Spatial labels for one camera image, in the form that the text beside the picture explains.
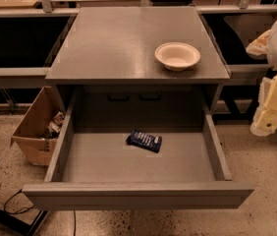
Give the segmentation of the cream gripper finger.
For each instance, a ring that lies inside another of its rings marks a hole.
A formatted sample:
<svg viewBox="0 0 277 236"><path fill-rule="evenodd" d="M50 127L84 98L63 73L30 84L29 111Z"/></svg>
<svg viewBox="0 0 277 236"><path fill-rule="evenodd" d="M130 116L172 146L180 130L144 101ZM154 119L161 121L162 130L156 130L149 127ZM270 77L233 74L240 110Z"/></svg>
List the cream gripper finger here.
<svg viewBox="0 0 277 236"><path fill-rule="evenodd" d="M267 40L270 34L271 34L271 30L269 29L264 33L262 33L253 42L251 42L246 47L247 54L254 58L265 58L267 55Z"/></svg>
<svg viewBox="0 0 277 236"><path fill-rule="evenodd" d="M259 137L274 134L277 130L277 111L259 106L256 108L250 131Z"/></svg>

